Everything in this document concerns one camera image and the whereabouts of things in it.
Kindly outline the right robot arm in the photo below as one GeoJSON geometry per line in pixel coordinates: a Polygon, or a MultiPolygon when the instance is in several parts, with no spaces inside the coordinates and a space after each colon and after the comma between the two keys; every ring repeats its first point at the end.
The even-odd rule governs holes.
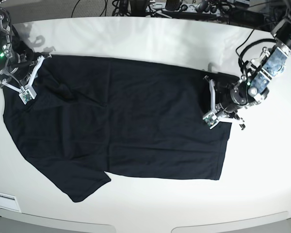
{"type": "Polygon", "coordinates": [[[15,88],[19,92],[29,89],[42,63],[50,57],[50,53],[34,52],[22,41],[12,24],[10,13],[0,6],[1,85],[15,88]]]}

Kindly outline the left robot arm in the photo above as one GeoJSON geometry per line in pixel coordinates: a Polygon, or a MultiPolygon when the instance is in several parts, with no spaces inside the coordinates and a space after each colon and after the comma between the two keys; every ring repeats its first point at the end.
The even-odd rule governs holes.
{"type": "Polygon", "coordinates": [[[268,85],[280,75],[291,56],[291,17],[284,17],[272,30],[272,39],[260,39],[246,46],[238,55],[242,75],[238,81],[215,81],[210,75],[204,79],[209,83],[210,109],[203,121],[210,129],[220,122],[236,123],[245,128],[238,110],[262,103],[269,93],[268,85]],[[244,61],[243,56],[253,46],[263,42],[274,42],[272,48],[263,47],[258,58],[244,61]]]}

